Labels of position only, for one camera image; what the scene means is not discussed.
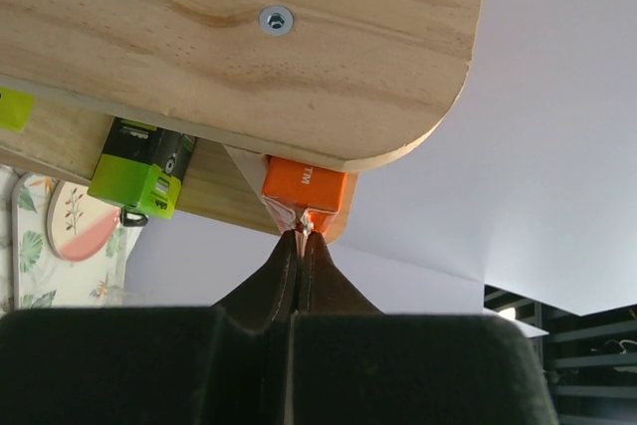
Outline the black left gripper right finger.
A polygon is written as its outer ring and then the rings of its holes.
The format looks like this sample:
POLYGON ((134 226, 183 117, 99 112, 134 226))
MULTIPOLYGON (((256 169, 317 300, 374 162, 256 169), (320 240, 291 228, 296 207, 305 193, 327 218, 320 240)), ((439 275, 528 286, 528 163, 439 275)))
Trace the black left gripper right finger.
POLYGON ((291 326, 290 424, 553 424, 530 341, 489 315, 384 315, 309 236, 291 326))

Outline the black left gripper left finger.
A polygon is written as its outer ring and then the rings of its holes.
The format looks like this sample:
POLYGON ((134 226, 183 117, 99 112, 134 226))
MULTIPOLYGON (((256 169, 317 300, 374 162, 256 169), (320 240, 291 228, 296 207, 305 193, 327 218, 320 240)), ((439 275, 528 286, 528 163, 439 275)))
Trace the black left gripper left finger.
POLYGON ((280 424, 293 233, 212 307, 24 309, 1 321, 5 424, 280 424))

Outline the orange razor box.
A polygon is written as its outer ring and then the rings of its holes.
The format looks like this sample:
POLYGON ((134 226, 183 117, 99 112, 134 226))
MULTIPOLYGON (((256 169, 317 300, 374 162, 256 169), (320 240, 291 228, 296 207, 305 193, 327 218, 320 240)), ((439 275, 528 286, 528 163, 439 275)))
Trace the orange razor box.
POLYGON ((327 241, 341 236, 356 187, 355 174, 231 146, 226 151, 280 230, 307 219, 327 241))

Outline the black green razor box front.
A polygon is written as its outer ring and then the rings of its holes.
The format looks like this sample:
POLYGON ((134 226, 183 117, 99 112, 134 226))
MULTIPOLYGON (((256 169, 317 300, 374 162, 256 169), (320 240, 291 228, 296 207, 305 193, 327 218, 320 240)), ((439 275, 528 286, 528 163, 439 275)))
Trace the black green razor box front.
POLYGON ((116 117, 88 193, 148 217, 173 216, 197 138, 116 117))

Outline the black green razor box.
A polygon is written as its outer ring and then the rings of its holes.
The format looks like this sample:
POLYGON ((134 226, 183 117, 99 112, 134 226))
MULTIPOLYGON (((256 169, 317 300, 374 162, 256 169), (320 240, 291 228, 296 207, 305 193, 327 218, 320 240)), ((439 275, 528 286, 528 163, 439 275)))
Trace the black green razor box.
POLYGON ((21 132, 33 110, 35 97, 6 88, 0 90, 0 126, 13 132, 21 132))
POLYGON ((88 193, 148 217, 173 216, 197 138, 116 117, 88 193))

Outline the light wooden two-tier shelf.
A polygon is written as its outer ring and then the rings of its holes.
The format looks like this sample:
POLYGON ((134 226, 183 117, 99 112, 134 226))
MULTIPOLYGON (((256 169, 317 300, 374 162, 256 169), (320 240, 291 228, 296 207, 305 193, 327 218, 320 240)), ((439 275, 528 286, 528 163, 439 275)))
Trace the light wooden two-tier shelf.
POLYGON ((418 147, 466 82, 483 0, 1 0, 12 165, 87 182, 116 116, 197 137, 180 210, 273 232, 227 146, 357 173, 418 147))

